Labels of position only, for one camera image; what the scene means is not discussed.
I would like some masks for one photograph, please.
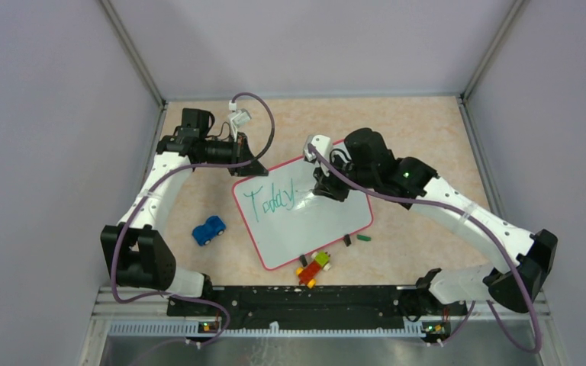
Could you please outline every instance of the table surface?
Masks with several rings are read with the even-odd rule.
[[[275,139],[261,159],[270,168],[301,155],[307,135],[320,133],[334,141],[370,127],[380,132],[397,157],[414,156],[434,167],[463,194],[488,208],[479,172],[454,97],[328,98],[267,100],[275,115]],[[266,144],[269,119],[261,104],[239,100],[253,119],[242,129],[253,153]],[[227,101],[169,103],[162,135],[181,123],[181,109],[200,108],[217,118],[217,134],[228,114]],[[232,196],[238,178],[227,169],[198,169],[183,185],[169,215],[165,240],[179,266],[200,271],[213,284],[295,285],[292,262],[274,271],[262,267]],[[431,220],[397,204],[372,199],[374,223],[362,233],[371,242],[353,238],[326,247],[332,268],[317,276],[318,284],[413,284],[432,268],[458,269],[480,265],[485,258],[460,238]],[[192,229],[211,215],[227,224],[224,235],[197,246]]]

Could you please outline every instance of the toy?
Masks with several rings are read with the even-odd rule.
[[[309,288],[315,286],[314,277],[321,269],[329,271],[331,268],[327,252],[314,252],[311,258],[313,261],[306,268],[300,267],[295,271],[295,274],[300,278],[300,284],[306,284]]]
[[[203,225],[199,225],[192,230],[192,236],[198,246],[206,246],[218,235],[224,233],[226,224],[221,221],[219,216],[210,216]]]

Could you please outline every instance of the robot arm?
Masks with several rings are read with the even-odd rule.
[[[531,300],[535,300],[551,271],[558,240],[547,230],[531,233],[496,217],[453,188],[436,170],[412,157],[396,159],[380,133],[362,128],[350,133],[345,141],[349,156],[332,150],[329,137],[309,136],[304,157],[314,162],[317,157],[308,149],[311,144],[331,165],[349,180],[380,194],[421,199],[459,208],[464,214],[437,206],[404,203],[406,209],[423,214],[450,229],[474,246],[490,263],[458,271],[433,269],[417,281],[417,288],[427,288],[441,303],[459,300],[493,300],[504,307],[525,313],[526,305],[515,278],[497,246],[474,225],[469,217],[482,222],[500,238],[512,262],[517,266]],[[345,182],[321,165],[314,170],[314,193],[344,201],[351,189]]]
[[[247,112],[242,114],[242,111],[245,110],[231,116],[249,119],[250,115]],[[152,168],[129,211],[120,218],[116,226],[105,226],[102,230],[100,241],[111,273],[114,249],[122,227],[137,206],[141,205],[122,240],[116,267],[119,285],[152,288],[186,297],[201,296],[204,275],[178,268],[174,255],[162,236],[176,195],[194,169],[182,170],[168,178],[164,176],[190,164],[236,164],[253,159],[246,134],[237,132],[235,128],[228,141],[210,139],[208,132],[213,125],[214,115],[209,111],[184,108],[181,125],[173,135],[164,136],[158,143]],[[256,160],[240,168],[228,170],[231,175],[236,176],[268,175],[268,170]],[[151,191],[163,179],[162,184]]]

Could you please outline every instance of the gray wall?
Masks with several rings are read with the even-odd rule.
[[[531,2],[471,103],[509,219],[559,237],[546,284],[586,364],[586,2]]]
[[[459,93],[511,0],[114,0],[166,98]]]
[[[95,1],[0,0],[0,365],[77,362],[156,114]]]

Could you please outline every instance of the metal frame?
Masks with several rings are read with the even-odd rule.
[[[493,59],[496,57],[497,52],[501,48],[502,44],[504,44],[504,40],[506,40],[510,30],[515,25],[515,21],[522,14],[527,3],[529,3],[529,0],[514,0],[514,3],[511,5],[507,15],[504,17],[500,28],[497,30],[495,37],[493,37],[491,44],[486,49],[486,52],[481,58],[477,68],[475,68],[475,72],[473,72],[473,76],[468,82],[466,89],[464,89],[464,92],[462,93],[462,100],[464,104],[468,102],[473,92],[477,88],[481,77],[484,75],[487,68],[491,65]]]
[[[134,67],[138,74],[138,77],[140,77],[140,80],[145,85],[145,88],[147,88],[147,90],[152,95],[154,101],[156,102],[156,104],[159,105],[159,107],[164,106],[165,98],[163,98],[160,94],[158,86],[156,86],[156,83],[153,81],[153,78],[147,68],[147,65],[143,61],[142,57],[140,57],[140,54],[138,53],[138,50],[134,45],[134,42],[131,40],[131,37],[129,37],[127,29],[124,27],[124,24],[122,24],[122,20],[120,19],[118,12],[115,10],[113,4],[111,4],[111,0],[97,1],[101,6],[102,11],[105,13],[107,20],[109,20],[111,28],[115,33],[116,37],[118,37],[120,45],[122,46],[124,52],[127,54],[127,57],[131,62],[131,65]]]
[[[143,174],[144,180],[144,176],[147,174],[147,169],[152,165],[153,149],[155,148],[160,138],[168,104],[162,97],[147,68],[147,65],[138,53],[134,42],[126,31],[118,13],[115,11],[111,0],[97,1],[101,5],[103,12],[109,20],[114,33],[118,37],[118,40],[124,49],[124,52],[127,54],[131,64],[136,69],[140,80],[150,92],[156,104],[160,106],[159,114],[157,116],[156,132],[154,133],[153,137],[152,150],[150,151],[150,154],[147,158],[145,165],[146,170],[145,174]],[[500,217],[505,217],[504,205],[502,204],[501,196],[497,191],[497,186],[494,182],[484,147],[479,139],[477,125],[468,111],[468,101],[475,93],[479,82],[488,70],[488,67],[490,67],[492,64],[497,53],[504,44],[504,41],[507,39],[510,30],[514,26],[516,19],[518,19],[522,14],[528,2],[528,0],[514,0],[514,3],[511,5],[505,19],[498,28],[494,39],[491,41],[491,44],[489,45],[486,53],[475,69],[471,80],[468,82],[465,90],[457,98],[459,110],[464,121],[464,127],[468,135],[468,139],[471,143],[473,156],[475,157],[475,162],[478,166],[488,203],[491,206],[491,211]],[[134,294],[142,292],[142,290],[121,288],[119,292],[121,292],[124,297],[130,297]],[[166,298],[157,297],[140,299],[134,304],[118,304],[114,301],[111,295],[111,289],[109,287],[102,287],[98,293],[98,298],[94,305],[91,322],[89,324],[89,330],[83,345],[79,364],[82,366],[100,364],[101,357],[105,351],[105,343],[109,330],[117,321],[178,321],[177,319],[168,317],[166,315],[167,301],[168,300]],[[539,314],[541,328],[543,330],[544,344],[543,350],[540,352],[540,357],[543,361],[543,364],[545,366],[569,364],[565,349],[562,346],[560,338],[558,337],[558,333],[555,330],[555,324],[551,317],[551,313],[549,312],[549,306],[546,302],[544,293],[541,292],[538,295],[535,301],[535,305],[536,311]],[[529,321],[529,317],[526,314],[518,314],[505,309],[499,309],[499,312],[502,319],[523,320],[525,322]],[[431,319],[430,317],[424,317],[422,319],[426,321],[438,320]],[[477,322],[493,319],[494,317],[492,316],[488,305],[481,303],[475,307],[475,312],[469,321]]]

